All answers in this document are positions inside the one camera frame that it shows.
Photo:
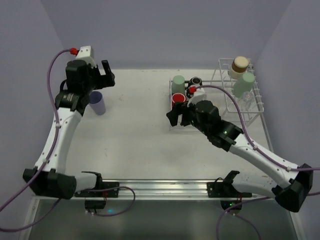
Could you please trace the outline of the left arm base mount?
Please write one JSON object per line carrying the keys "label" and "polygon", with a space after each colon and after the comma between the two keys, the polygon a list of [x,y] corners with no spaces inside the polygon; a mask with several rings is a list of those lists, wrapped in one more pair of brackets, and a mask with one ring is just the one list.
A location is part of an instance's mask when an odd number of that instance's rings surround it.
{"label": "left arm base mount", "polygon": [[76,198],[117,198],[119,194],[119,182],[103,181],[98,187],[89,190],[78,191],[74,194]]}

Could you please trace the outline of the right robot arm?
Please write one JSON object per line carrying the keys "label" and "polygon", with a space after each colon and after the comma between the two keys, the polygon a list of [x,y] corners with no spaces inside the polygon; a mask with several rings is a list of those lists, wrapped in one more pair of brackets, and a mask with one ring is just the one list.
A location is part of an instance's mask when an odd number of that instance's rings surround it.
{"label": "right robot arm", "polygon": [[266,174],[248,176],[232,170],[221,182],[213,184],[214,191],[226,197],[257,194],[275,199],[290,212],[301,209],[313,185],[313,170],[308,164],[298,166],[265,149],[243,129],[223,120],[211,101],[175,103],[166,114],[171,126],[178,124],[179,116],[181,126],[195,127],[213,146],[248,161]]}

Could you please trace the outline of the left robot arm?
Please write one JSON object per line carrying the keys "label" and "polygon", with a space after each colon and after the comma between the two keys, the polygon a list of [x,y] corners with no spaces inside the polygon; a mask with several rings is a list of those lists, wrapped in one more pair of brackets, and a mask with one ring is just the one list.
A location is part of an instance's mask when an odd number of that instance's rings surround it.
{"label": "left robot arm", "polygon": [[69,200],[78,192],[103,189],[98,172],[83,171],[77,176],[65,173],[73,135],[90,102],[90,94],[115,85],[109,62],[102,60],[101,63],[104,74],[84,60],[67,63],[66,79],[54,100],[54,117],[45,146],[34,167],[26,168],[22,175],[37,196]]}

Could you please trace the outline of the red mug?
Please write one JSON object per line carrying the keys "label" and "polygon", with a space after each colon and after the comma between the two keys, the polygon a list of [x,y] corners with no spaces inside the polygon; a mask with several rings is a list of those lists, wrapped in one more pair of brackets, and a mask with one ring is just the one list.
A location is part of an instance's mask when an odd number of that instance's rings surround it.
{"label": "red mug", "polygon": [[186,96],[183,93],[177,92],[171,96],[171,109],[175,107],[181,107],[183,103],[187,101]]}

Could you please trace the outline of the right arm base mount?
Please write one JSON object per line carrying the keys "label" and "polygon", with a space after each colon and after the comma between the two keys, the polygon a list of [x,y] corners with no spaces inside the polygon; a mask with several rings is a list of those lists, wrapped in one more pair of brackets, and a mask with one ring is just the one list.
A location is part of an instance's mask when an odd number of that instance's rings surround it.
{"label": "right arm base mount", "polygon": [[230,171],[225,178],[218,177],[214,181],[206,183],[206,190],[209,198],[251,198],[252,193],[239,192],[232,185],[234,178],[239,175],[237,170]]}

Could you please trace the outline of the lavender cup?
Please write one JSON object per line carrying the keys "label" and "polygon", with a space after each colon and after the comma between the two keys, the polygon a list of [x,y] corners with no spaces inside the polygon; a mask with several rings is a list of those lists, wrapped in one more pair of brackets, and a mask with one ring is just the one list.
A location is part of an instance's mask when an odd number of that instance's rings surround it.
{"label": "lavender cup", "polygon": [[106,106],[103,94],[99,91],[93,91],[89,96],[89,106],[92,108],[96,115],[104,115],[106,112]]}

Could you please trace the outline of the black mug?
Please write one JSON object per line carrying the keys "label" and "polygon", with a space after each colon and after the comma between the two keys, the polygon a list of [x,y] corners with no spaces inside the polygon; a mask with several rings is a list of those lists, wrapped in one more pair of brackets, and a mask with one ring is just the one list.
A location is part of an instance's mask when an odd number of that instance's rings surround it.
{"label": "black mug", "polygon": [[198,86],[202,86],[203,85],[202,79],[197,77],[197,76],[192,77],[190,80],[188,80],[186,82],[186,84],[187,84],[186,89],[189,88],[189,87],[192,87],[192,86],[198,87]]}

